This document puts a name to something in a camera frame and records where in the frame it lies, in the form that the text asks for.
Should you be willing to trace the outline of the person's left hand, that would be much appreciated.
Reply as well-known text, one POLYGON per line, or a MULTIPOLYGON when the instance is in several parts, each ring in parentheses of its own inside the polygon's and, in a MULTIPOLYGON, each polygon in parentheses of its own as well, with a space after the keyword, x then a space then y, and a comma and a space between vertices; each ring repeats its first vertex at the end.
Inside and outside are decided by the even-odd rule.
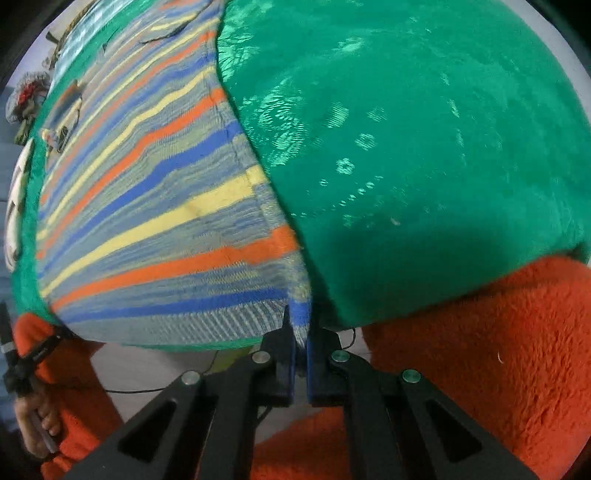
POLYGON ((45 459, 51 453, 46 439, 61 430, 59 414, 49 396, 43 389, 19 396, 14 411, 24 448, 34 458, 45 459))

